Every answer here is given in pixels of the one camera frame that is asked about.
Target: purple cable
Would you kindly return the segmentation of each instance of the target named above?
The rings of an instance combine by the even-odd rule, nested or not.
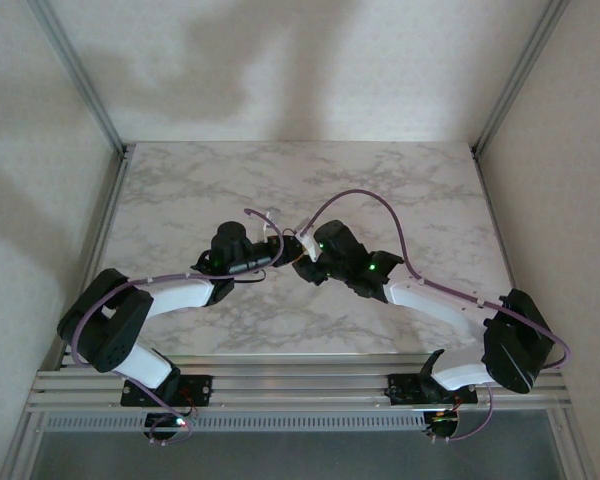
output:
[[[491,390],[491,387],[488,383],[485,383],[485,387],[487,387],[487,391],[489,392],[489,411],[487,412],[487,416],[485,417],[485,419],[479,426],[471,430],[469,433],[465,433],[464,435],[459,435],[457,437],[447,437],[447,441],[457,442],[459,440],[466,440],[469,437],[473,437],[476,433],[482,431],[482,429],[487,426],[487,424],[491,420],[491,417],[493,416],[493,391]]]
[[[71,338],[71,358],[73,358],[75,365],[77,367],[82,367],[82,368],[86,368],[86,367],[90,366],[88,363],[83,362],[78,355],[78,342],[80,340],[80,335],[82,334],[82,331],[84,330],[85,325],[91,319],[91,317],[94,315],[94,313],[96,313],[98,310],[100,310],[100,308],[102,308],[105,303],[107,303],[112,297],[114,297],[115,295],[120,293],[122,290],[129,288],[129,287],[133,287],[133,286],[149,285],[149,284],[153,284],[153,283],[173,282],[173,281],[178,281],[178,280],[190,280],[190,279],[227,280],[230,278],[235,278],[235,277],[242,276],[242,275],[248,275],[248,274],[260,271],[263,268],[270,267],[271,265],[276,263],[278,261],[278,259],[282,256],[282,253],[284,251],[284,236],[282,235],[282,232],[280,231],[280,229],[278,228],[278,226],[275,223],[273,223],[269,218],[267,218],[262,213],[257,212],[256,210],[253,210],[251,208],[245,208],[244,213],[246,213],[248,216],[255,215],[257,217],[260,217],[262,220],[264,220],[266,223],[268,223],[269,226],[278,235],[278,238],[280,240],[280,248],[278,249],[278,252],[273,257],[273,259],[271,259],[271,261],[269,263],[267,263],[266,265],[259,266],[257,268],[253,268],[251,270],[246,270],[244,272],[234,274],[234,275],[204,275],[204,274],[175,273],[175,274],[169,274],[169,275],[160,275],[157,277],[148,277],[148,278],[140,278],[137,280],[129,280],[128,282],[123,283],[122,285],[119,285],[118,287],[114,288],[109,293],[104,295],[96,303],[94,303],[93,306],[91,308],[89,308],[89,310],[87,310],[87,312],[82,316],[82,318],[78,322],[78,325],[76,325],[76,330],[73,334],[73,337]],[[163,402],[157,395],[155,395],[149,388],[147,388],[145,385],[143,385],[138,380],[131,378],[131,377],[125,377],[124,375],[121,375],[115,371],[114,371],[114,373],[116,375],[121,376],[122,378],[127,378],[131,383],[133,383],[138,388],[140,388],[145,394],[147,394],[148,397],[150,397],[154,402],[156,402],[162,408],[167,410],[170,414],[175,415],[176,417],[181,418],[182,420],[185,421],[185,423],[187,425],[187,430],[188,430],[187,436],[184,438],[181,438],[181,439],[176,439],[176,440],[163,440],[161,442],[162,445],[170,445],[173,443],[178,443],[178,442],[188,439],[191,435],[193,435],[193,425],[191,424],[191,421],[188,418],[185,418],[184,415],[178,413],[175,409],[173,409],[172,407],[167,405],[165,402]]]
[[[477,303],[479,301],[478,297],[475,297],[473,295],[469,295],[469,294],[464,293],[464,292],[460,292],[458,290],[454,290],[453,288],[446,287],[444,285],[441,285],[439,283],[433,282],[431,280],[427,280],[426,278],[423,278],[422,275],[420,275],[416,271],[416,269],[411,264],[411,261],[409,260],[409,254],[407,252],[407,242],[404,239],[404,232],[402,231],[402,225],[400,224],[400,219],[398,218],[398,215],[396,214],[396,212],[393,209],[393,207],[391,207],[391,205],[389,205],[389,203],[384,198],[382,198],[380,195],[378,195],[376,193],[370,192],[369,190],[364,190],[364,189],[361,189],[361,188],[354,188],[354,189],[351,189],[351,190],[345,190],[344,192],[340,192],[337,195],[334,195],[329,200],[327,200],[326,203],[324,205],[322,205],[322,207],[320,207],[320,209],[316,212],[316,214],[311,218],[311,220],[309,220],[309,223],[307,223],[307,225],[302,230],[301,235],[306,234],[307,230],[309,230],[309,228],[311,228],[311,226],[313,226],[313,224],[316,222],[316,220],[318,219],[318,217],[322,214],[322,212],[324,212],[327,209],[327,207],[329,205],[331,205],[333,202],[335,202],[336,200],[338,200],[341,197],[344,197],[346,195],[351,195],[351,194],[354,194],[354,193],[359,193],[359,194],[362,194],[362,195],[367,195],[369,197],[375,198],[382,205],[384,205],[385,208],[389,211],[389,213],[391,214],[391,217],[393,218],[393,222],[396,225],[396,229],[398,230],[398,238],[400,240],[400,248],[402,249],[402,257],[404,259],[404,264],[407,267],[407,270],[409,270],[409,273],[411,274],[411,276],[413,276],[416,280],[423,280],[424,284],[427,285],[427,286],[429,286],[429,287],[431,287],[431,288],[435,288],[436,290],[439,290],[439,291],[441,291],[443,293],[446,293],[448,295],[452,295],[454,297],[460,298],[460,299],[465,300],[467,302]],[[515,318],[520,323],[523,323],[524,325],[533,328],[535,331],[537,331],[541,335],[544,335],[545,337],[547,337],[548,339],[550,339],[554,343],[557,343],[558,345],[560,345],[560,347],[564,351],[564,354],[563,354],[562,358],[560,360],[558,360],[557,362],[549,363],[549,364],[545,365],[542,368],[546,369],[546,368],[561,367],[564,364],[566,364],[569,361],[569,359],[571,358],[571,349],[569,348],[569,346],[564,342],[564,340],[562,340],[560,337],[558,337],[554,333],[550,332],[546,328],[544,328],[544,327],[542,327],[540,325],[535,324],[534,322],[532,322],[528,318],[524,317],[523,315],[520,315],[517,312],[514,312],[513,310],[510,310],[510,309],[508,309],[506,307],[503,307],[501,305],[495,304],[493,302],[484,302],[484,306],[487,307],[487,308],[490,308],[492,310],[496,310],[498,312],[502,312],[502,313],[504,313],[506,315],[509,315],[509,316]]]

